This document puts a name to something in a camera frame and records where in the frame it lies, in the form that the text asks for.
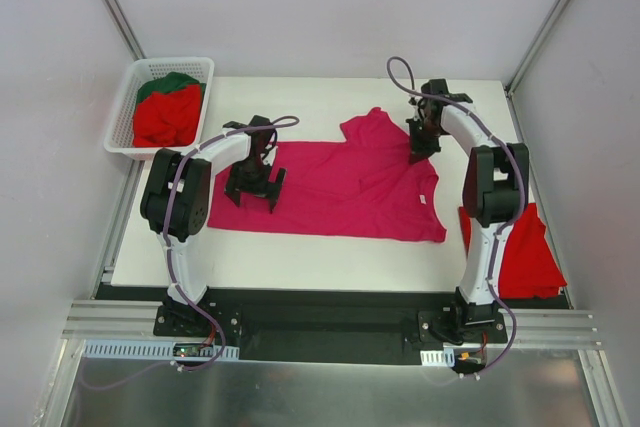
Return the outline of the pink t shirt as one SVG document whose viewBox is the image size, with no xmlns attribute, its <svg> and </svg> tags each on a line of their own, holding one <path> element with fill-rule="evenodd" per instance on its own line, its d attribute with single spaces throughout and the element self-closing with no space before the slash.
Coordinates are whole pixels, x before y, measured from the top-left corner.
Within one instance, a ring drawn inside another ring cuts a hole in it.
<svg viewBox="0 0 640 427">
<path fill-rule="evenodd" d="M 442 243 L 432 164 L 409 161 L 409 136 L 379 107 L 340 126 L 341 142 L 279 144 L 286 177 L 276 207 L 251 195 L 234 204 L 216 176 L 208 227 L 247 232 Z"/>
</svg>

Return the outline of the white perforated plastic basket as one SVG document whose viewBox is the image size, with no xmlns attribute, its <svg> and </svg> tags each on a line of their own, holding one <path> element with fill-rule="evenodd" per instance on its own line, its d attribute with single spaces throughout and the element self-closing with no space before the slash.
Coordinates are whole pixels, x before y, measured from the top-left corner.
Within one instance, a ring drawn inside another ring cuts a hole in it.
<svg viewBox="0 0 640 427">
<path fill-rule="evenodd" d="M 153 159 L 158 147 L 137 148 L 133 145 L 133 116 L 137 106 L 137 92 L 145 83 L 176 72 L 189 75 L 205 84 L 195 139 L 191 144 L 177 147 L 179 151 L 188 151 L 199 142 L 205 124 L 214 71 L 215 63 L 208 57 L 160 57 L 140 59 L 132 63 L 125 70 L 111 107 L 103 141 L 105 150 L 136 161 Z"/>
</svg>

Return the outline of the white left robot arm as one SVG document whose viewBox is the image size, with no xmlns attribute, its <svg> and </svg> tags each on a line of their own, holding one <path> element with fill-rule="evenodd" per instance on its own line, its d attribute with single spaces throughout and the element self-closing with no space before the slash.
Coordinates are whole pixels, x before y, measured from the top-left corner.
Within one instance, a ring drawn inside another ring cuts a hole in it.
<svg viewBox="0 0 640 427">
<path fill-rule="evenodd" d="M 187 334 L 205 333 L 212 321 L 209 308 L 199 303 L 207 291 L 207 267 L 194 254 L 194 239 L 208 222 L 216 176 L 230 170 L 223 194 L 233 205 L 246 194 L 266 201 L 273 212 L 286 170 L 274 171 L 268 157 L 277 150 L 279 131 L 298 123 L 293 115 L 273 121 L 256 115 L 247 124 L 224 124 L 216 136 L 185 153 L 162 148 L 153 157 L 140 213 L 162 246 L 168 296 L 184 304 L 176 321 Z"/>
</svg>

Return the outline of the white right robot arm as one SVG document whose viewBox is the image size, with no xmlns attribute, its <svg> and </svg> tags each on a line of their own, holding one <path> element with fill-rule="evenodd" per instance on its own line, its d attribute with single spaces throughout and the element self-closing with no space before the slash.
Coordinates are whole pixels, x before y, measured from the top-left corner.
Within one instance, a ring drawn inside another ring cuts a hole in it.
<svg viewBox="0 0 640 427">
<path fill-rule="evenodd" d="M 424 83 L 410 104 L 410 163 L 440 152 L 443 136 L 452 137 L 468 157 L 462 203 L 471 222 L 471 240 L 449 328 L 456 339 L 470 342 L 497 317 L 506 243 L 528 205 L 529 150 L 494 134 L 473 109 L 472 99 L 451 93 L 444 79 Z"/>
</svg>

